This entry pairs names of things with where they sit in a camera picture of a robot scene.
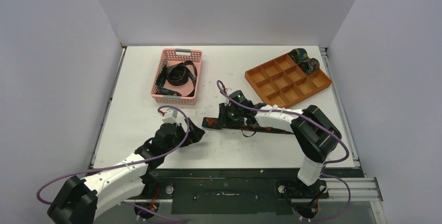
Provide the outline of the black orange floral tie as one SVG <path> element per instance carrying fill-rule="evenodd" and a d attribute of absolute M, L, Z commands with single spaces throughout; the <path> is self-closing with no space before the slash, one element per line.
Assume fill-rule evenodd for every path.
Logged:
<path fill-rule="evenodd" d="M 204 117 L 202 127 L 208 129 L 233 129 L 252 132 L 274 133 L 274 134 L 292 134 L 291 132 L 276 129 L 272 127 L 260 127 L 258 125 L 249 125 L 244 122 L 228 121 L 227 119 Z"/>

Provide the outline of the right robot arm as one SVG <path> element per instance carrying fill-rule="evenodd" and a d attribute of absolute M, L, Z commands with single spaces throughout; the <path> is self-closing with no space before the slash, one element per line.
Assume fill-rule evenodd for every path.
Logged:
<path fill-rule="evenodd" d="M 253 104 L 241 90 L 220 93 L 227 102 L 220 105 L 220 128 L 237 127 L 248 131 L 278 130 L 294 134 L 304 159 L 298 172 L 294 189 L 300 197 L 308 197 L 315 191 L 315 183 L 322 176 L 331 152 L 343 145 L 341 133 L 315 105 L 293 110 L 264 103 Z"/>

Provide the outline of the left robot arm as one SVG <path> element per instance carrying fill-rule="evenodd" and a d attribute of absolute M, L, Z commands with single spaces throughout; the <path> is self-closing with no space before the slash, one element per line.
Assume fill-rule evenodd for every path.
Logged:
<path fill-rule="evenodd" d="M 155 193 L 150 172 L 159 167 L 168 152 L 202 140 L 205 131 L 189 123 L 185 131 L 179 123 L 164 123 L 155 135 L 113 169 L 84 178 L 65 181 L 47 215 L 55 223 L 93 223 L 96 217 L 134 196 L 149 198 Z"/>

